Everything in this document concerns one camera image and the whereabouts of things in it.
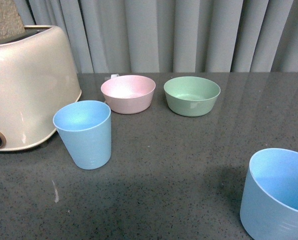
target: curtain fold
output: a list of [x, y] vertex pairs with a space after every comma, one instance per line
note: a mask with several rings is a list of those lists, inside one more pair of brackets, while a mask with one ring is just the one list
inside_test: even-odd
[[298, 72], [298, 0], [14, 0], [79, 73]]

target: gray countertop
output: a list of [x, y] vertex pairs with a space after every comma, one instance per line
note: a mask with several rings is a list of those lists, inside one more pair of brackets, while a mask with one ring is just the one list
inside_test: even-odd
[[[103, 167], [78, 168], [57, 133], [43, 148], [0, 152], [0, 239], [251, 239], [239, 217], [248, 163], [265, 148], [298, 151], [298, 73], [138, 75], [157, 84], [152, 104], [112, 112]], [[168, 108], [163, 84], [183, 75], [221, 87], [207, 115]], [[79, 75], [81, 100], [104, 101], [109, 76]]]

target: plastic cup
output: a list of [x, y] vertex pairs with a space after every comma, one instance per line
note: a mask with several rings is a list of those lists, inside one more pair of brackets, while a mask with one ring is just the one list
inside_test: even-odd
[[240, 217], [255, 240], [298, 240], [298, 152], [268, 148], [251, 157]]
[[85, 170], [111, 157], [111, 109], [100, 101], [78, 101], [61, 108], [53, 124], [75, 164]]

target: cream toaster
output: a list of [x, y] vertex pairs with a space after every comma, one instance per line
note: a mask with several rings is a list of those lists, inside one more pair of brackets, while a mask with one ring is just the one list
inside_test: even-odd
[[25, 26], [0, 43], [0, 151], [35, 147], [56, 131], [52, 118], [81, 96], [68, 39], [57, 26]]

